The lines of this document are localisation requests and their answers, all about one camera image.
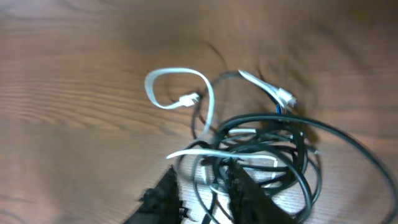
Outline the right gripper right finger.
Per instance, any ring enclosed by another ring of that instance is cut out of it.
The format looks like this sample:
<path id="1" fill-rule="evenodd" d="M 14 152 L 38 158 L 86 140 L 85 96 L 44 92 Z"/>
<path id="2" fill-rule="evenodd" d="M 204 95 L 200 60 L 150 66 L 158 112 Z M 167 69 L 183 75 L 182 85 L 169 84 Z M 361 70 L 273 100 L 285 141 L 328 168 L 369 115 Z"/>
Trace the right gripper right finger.
<path id="1" fill-rule="evenodd" d="M 236 224 L 297 224 L 258 186 L 235 159 L 228 161 L 229 209 Z"/>

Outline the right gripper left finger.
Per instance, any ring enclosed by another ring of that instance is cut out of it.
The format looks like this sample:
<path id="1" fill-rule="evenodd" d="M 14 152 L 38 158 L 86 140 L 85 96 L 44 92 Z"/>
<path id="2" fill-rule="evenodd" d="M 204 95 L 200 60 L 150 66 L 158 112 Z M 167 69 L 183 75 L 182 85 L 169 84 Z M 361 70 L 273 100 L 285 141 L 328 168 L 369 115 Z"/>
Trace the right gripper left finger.
<path id="1" fill-rule="evenodd" d="M 188 208 L 180 200 L 173 166 L 154 188 L 145 190 L 139 201 L 141 206 L 123 224 L 181 224 L 188 219 Z"/>

